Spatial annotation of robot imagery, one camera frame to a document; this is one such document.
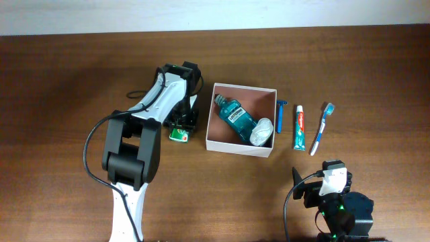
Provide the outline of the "blue white toothbrush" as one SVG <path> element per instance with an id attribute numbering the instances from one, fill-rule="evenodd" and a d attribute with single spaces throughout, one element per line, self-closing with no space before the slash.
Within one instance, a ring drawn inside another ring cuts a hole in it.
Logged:
<path id="1" fill-rule="evenodd" d="M 318 150 L 318 146 L 320 144 L 320 140 L 322 138 L 322 135 L 323 135 L 323 132 L 324 132 L 324 129 L 326 126 L 327 116 L 330 116 L 333 113 L 334 109 L 335 109 L 335 106 L 332 103 L 327 103 L 324 110 L 323 110 L 323 113 L 322 113 L 322 116 L 320 119 L 319 129 L 318 129 L 318 132 L 316 134 L 312 148 L 310 150 L 311 156 L 314 156 L 316 151 Z"/>

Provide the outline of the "toothpaste tube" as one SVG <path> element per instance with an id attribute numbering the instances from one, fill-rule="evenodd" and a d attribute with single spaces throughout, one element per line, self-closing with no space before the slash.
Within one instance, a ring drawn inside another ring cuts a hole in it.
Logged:
<path id="1" fill-rule="evenodd" d="M 297 151 L 306 150 L 305 133 L 304 133 L 304 111 L 302 106 L 296 106 L 294 150 L 297 150 Z"/>

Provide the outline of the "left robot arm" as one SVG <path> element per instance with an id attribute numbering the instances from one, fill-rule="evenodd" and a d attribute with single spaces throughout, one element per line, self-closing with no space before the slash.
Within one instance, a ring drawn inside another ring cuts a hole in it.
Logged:
<path id="1" fill-rule="evenodd" d="M 193 132 L 194 104 L 203 85 L 197 64 L 166 64 L 156 70 L 152 88 L 127 114 L 114 112 L 107 127 L 101 166 L 113 187 L 110 241 L 142 241 L 144 195 L 160 163 L 161 129 Z"/>

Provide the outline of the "green soap bar box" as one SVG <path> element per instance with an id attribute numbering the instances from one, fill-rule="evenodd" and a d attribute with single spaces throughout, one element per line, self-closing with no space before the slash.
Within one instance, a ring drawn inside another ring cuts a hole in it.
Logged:
<path id="1" fill-rule="evenodd" d="M 189 132 L 184 129 L 174 128 L 169 135 L 169 139 L 179 143 L 187 143 Z"/>

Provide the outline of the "blue disposable razor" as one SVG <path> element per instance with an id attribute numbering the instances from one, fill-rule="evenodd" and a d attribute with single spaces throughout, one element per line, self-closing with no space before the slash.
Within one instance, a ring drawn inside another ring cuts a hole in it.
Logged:
<path id="1" fill-rule="evenodd" d="M 276 122 L 276 132 L 282 132 L 282 123 L 283 123 L 283 115 L 284 115 L 284 106 L 287 105 L 288 102 L 286 100 L 277 100 L 277 122 Z"/>

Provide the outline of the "teal mouthwash bottle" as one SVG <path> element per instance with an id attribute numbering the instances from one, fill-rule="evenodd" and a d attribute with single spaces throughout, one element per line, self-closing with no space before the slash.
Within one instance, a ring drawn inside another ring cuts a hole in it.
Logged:
<path id="1" fill-rule="evenodd" d="M 257 125 L 250 113 L 236 99 L 227 99 L 218 94 L 214 101 L 220 108 L 219 117 L 239 135 L 244 143 L 250 143 L 251 133 Z"/>

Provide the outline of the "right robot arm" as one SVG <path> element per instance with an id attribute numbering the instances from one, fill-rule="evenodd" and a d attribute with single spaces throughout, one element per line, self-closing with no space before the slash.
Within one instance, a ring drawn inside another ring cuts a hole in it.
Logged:
<path id="1" fill-rule="evenodd" d="M 373 226 L 374 201 L 359 192 L 352 192 L 352 173 L 340 160 L 325 161 L 322 169 L 301 177 L 292 168 L 295 200 L 303 199 L 305 208 L 317 208 L 327 224 L 328 232 L 320 231 L 317 241 L 369 241 Z"/>

